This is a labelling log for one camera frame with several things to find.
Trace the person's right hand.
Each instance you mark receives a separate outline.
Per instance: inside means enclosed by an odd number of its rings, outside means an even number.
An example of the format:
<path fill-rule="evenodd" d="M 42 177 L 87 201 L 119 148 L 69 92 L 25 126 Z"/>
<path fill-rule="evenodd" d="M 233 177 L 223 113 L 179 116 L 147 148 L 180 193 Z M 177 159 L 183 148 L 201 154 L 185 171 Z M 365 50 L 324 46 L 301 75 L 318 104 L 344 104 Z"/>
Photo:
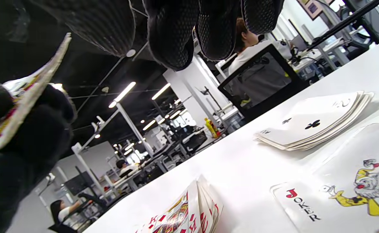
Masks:
<path fill-rule="evenodd" d="M 132 48 L 136 21 L 129 0 L 35 0 L 83 40 L 122 57 Z M 189 66 L 195 35 L 212 61 L 241 49 L 241 25 L 257 35 L 277 25 L 282 0 L 144 0 L 149 49 L 174 71 Z"/>

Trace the person's left hand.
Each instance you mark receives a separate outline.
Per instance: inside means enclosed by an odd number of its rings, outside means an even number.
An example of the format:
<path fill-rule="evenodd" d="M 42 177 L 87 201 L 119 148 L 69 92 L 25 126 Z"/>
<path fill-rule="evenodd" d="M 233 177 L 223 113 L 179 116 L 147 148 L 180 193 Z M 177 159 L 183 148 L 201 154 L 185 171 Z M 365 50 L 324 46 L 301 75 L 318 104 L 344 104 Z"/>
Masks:
<path fill-rule="evenodd" d="M 68 149 L 75 118 L 67 94 L 49 84 L 12 140 L 0 149 L 0 233 L 7 231 L 19 203 Z"/>

